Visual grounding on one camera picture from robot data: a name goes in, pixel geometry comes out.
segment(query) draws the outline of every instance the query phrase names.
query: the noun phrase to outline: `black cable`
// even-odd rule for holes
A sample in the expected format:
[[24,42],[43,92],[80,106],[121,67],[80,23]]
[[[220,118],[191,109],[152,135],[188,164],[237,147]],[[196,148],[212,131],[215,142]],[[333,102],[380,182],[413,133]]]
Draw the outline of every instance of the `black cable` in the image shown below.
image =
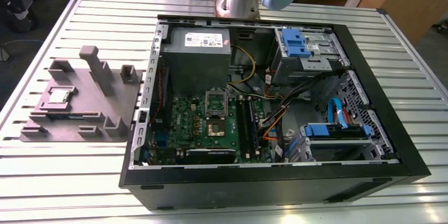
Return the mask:
[[3,47],[1,47],[1,45],[0,45],[0,59],[1,59],[1,63],[4,63],[4,64],[9,64],[11,62],[12,62],[12,56],[9,55],[9,59],[8,60],[5,60],[4,58],[3,58]]
[[313,78],[311,78],[307,82],[304,82],[303,84],[300,84],[299,86],[296,86],[289,92],[288,94],[284,96],[284,98],[280,101],[280,104],[277,106],[277,110],[276,112],[268,116],[264,121],[268,122],[271,121],[275,117],[277,117],[280,115],[280,113],[287,109],[287,107],[291,104],[291,101],[295,97],[297,97],[301,93],[304,93],[307,90],[309,90],[309,88],[323,79],[325,79],[329,76],[339,76],[340,74],[343,74],[345,72],[344,69],[339,69],[331,72],[323,72],[319,75],[316,75]]
[[[244,80],[244,71],[241,72],[241,74],[240,74],[240,77],[241,77],[241,80]],[[255,89],[252,88],[252,86],[249,85],[249,83],[247,83],[249,80],[247,80],[245,82],[243,82],[244,83],[244,85],[249,88],[249,90],[251,90],[251,92],[252,93],[257,93],[256,91],[255,91]]]
[[241,89],[239,89],[233,84],[228,84],[228,86],[231,86],[232,89],[235,89],[239,93],[245,94],[245,95],[251,95],[248,92],[244,92]]
[[255,77],[255,74],[251,76],[249,79],[245,80],[245,82],[248,82],[249,80],[252,80],[253,77]]
[[[276,136],[277,136],[277,146],[281,148],[281,150],[285,149],[285,140],[283,137],[283,119],[279,120],[277,125],[275,126],[276,129]],[[285,158],[285,152],[283,151],[281,156],[275,155],[275,162],[276,163],[283,163],[284,162],[284,158]]]

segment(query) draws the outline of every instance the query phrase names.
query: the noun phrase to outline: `motherboard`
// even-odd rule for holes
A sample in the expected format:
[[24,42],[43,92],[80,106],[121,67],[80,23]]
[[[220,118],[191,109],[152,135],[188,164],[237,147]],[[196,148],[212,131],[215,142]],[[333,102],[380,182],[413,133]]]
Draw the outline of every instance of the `motherboard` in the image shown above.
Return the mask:
[[220,92],[173,98],[169,132],[151,133],[156,165],[207,164],[209,158],[227,164],[272,161],[268,142],[257,134],[263,101]]

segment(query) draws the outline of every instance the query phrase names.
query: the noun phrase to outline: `floor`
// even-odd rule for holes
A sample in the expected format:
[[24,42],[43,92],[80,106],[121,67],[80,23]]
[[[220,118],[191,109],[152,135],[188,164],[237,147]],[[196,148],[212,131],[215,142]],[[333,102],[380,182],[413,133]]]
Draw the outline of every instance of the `floor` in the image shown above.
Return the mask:
[[[45,40],[49,30],[59,18],[68,0],[40,0],[33,3],[32,9],[39,16],[39,27],[27,34],[15,34],[4,26],[0,26],[0,44],[17,40],[33,39]],[[36,55],[40,43],[17,42],[8,45],[8,53],[13,57],[9,64],[0,63],[0,109],[7,102],[9,95],[20,81],[28,65]],[[448,87],[448,33],[437,34],[436,29],[431,29],[425,37],[415,45],[429,67],[436,73],[443,84]]]

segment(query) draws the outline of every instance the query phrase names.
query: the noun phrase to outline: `blue plastic latch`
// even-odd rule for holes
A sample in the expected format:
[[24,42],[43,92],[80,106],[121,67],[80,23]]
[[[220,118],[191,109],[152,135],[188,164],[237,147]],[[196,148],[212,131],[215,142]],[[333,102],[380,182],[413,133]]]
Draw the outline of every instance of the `blue plastic latch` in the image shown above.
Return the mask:
[[309,125],[309,126],[311,126],[315,136],[329,136],[327,125],[316,124],[316,125]]
[[144,159],[147,160],[147,159],[149,158],[149,152],[148,152],[148,151],[144,151],[143,156],[144,156]]
[[297,138],[295,138],[292,141],[291,141],[291,144],[285,150],[285,155],[288,155],[288,153],[291,152],[292,148],[295,147],[295,145],[297,144]]
[[309,126],[305,126],[305,136],[312,136],[313,135],[313,131],[311,129]]
[[299,29],[283,29],[281,33],[287,55],[289,57],[309,58],[311,52],[305,46],[307,39],[303,37]]
[[367,137],[371,137],[371,136],[372,136],[372,129],[371,129],[371,126],[364,125],[363,128],[364,128],[365,136],[367,136]]
[[168,147],[168,134],[156,133],[153,137],[156,139],[157,147],[161,147],[161,148]]

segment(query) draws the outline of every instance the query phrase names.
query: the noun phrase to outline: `green circuit board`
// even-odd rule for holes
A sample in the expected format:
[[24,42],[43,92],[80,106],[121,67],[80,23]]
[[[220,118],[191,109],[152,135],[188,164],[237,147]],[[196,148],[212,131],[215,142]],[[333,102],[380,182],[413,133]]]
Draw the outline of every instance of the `green circuit board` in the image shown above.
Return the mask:
[[[229,148],[236,150],[236,163],[271,163],[272,151],[268,146],[259,148],[259,155],[249,158],[240,153],[240,137],[236,117],[237,98],[227,100],[227,116],[205,116],[205,96],[175,97],[172,107],[171,130],[167,138],[167,150],[159,148],[157,159],[161,165],[175,165],[172,149],[175,148]],[[252,100],[256,119],[264,118],[263,101]],[[223,100],[209,99],[208,109],[223,110]]]

